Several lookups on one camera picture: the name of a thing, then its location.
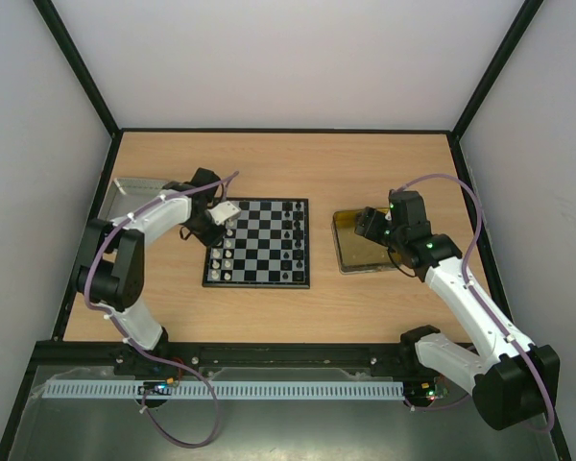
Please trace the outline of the silver tin lid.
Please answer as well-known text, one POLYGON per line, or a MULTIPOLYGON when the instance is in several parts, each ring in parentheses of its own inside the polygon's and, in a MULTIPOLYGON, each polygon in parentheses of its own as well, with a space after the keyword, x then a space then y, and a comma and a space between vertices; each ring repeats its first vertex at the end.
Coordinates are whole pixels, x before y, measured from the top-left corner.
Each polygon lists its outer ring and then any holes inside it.
POLYGON ((167 180, 125 177, 111 181, 98 218, 111 220, 136 211, 149 203, 167 180))

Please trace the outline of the gold tin box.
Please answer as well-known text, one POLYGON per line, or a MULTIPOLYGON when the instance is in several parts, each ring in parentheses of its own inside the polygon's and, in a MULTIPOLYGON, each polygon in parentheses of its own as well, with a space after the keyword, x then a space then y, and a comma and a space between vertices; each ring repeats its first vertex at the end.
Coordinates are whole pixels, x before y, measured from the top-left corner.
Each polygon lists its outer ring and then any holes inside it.
POLYGON ((332 216, 335 252, 339 271, 355 275, 381 271, 395 271, 387 249, 355 233, 359 210, 340 210, 332 216))

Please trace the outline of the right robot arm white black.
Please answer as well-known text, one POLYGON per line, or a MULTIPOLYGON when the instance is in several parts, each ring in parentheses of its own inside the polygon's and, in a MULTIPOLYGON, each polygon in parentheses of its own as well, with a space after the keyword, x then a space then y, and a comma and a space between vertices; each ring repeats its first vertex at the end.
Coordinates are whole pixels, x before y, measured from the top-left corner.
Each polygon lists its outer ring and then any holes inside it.
POLYGON ((389 210, 366 207, 355 233, 398 255, 454 314, 473 351, 450 341, 437 328, 402 334, 401 369, 420 376, 432 369, 471 396, 481 418, 501 430, 539 414, 554 425, 560 358, 548 345, 536 346, 500 310, 471 273, 452 239, 435 234, 416 191, 392 191, 389 210))

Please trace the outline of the black silver chess board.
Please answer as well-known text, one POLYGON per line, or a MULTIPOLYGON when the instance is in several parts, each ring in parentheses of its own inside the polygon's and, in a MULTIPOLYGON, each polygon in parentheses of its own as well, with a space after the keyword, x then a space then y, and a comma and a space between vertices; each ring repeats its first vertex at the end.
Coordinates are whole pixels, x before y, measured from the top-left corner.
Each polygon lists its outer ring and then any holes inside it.
POLYGON ((241 213, 226 223, 224 240, 205 255, 207 288, 308 289, 309 201, 306 198, 232 197, 241 213), (232 267, 226 269, 224 261, 232 267), (231 280, 223 273, 231 272, 231 280))

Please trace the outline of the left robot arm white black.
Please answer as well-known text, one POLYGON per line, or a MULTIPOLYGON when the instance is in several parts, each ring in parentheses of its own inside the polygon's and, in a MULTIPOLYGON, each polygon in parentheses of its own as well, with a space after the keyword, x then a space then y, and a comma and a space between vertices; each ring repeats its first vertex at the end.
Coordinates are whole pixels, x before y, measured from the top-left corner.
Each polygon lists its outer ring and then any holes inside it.
POLYGON ((234 178, 200 168, 190 181, 164 184, 153 199, 123 216, 86 224, 70 285, 89 309, 113 322, 126 343, 150 352, 166 336, 142 298, 146 249, 177 225, 207 247, 218 243, 229 217, 217 215, 226 197, 216 193, 226 193, 234 178))

